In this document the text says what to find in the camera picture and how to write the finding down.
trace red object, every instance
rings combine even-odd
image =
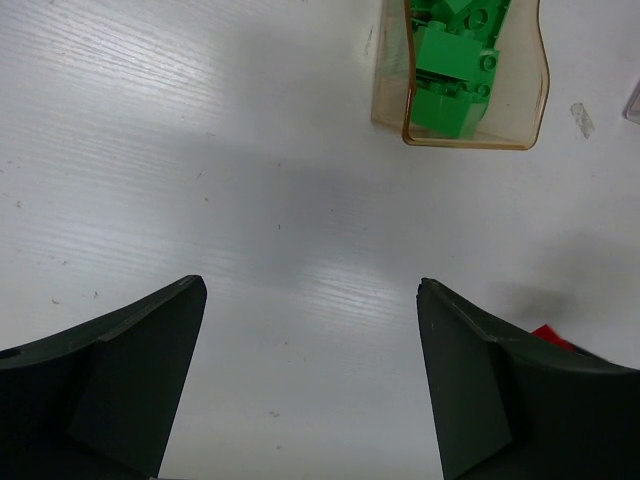
[[[551,328],[549,325],[543,325],[542,327],[534,331],[532,335],[535,335],[538,338],[546,340],[549,343],[553,343],[554,345],[560,348],[569,350],[570,352],[576,351],[576,347],[574,347],[572,344],[570,344],[564,338],[558,335],[556,331],[553,328]]]

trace white tabletop surface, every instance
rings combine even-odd
[[[378,0],[0,7],[0,349],[203,275],[164,476],[441,478],[423,276],[640,367],[635,0],[543,0],[527,153],[370,124]]]

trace debris speck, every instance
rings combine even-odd
[[[584,138],[588,139],[591,134],[595,131],[596,127],[591,120],[591,116],[587,109],[584,108],[584,104],[582,103],[574,103],[571,106],[571,115],[576,121],[576,125],[582,132]]]
[[[369,30],[369,38],[367,38],[367,43],[364,46],[364,56],[369,56],[369,47],[371,46],[371,39],[373,38],[373,28],[374,25],[371,25],[371,29]]]

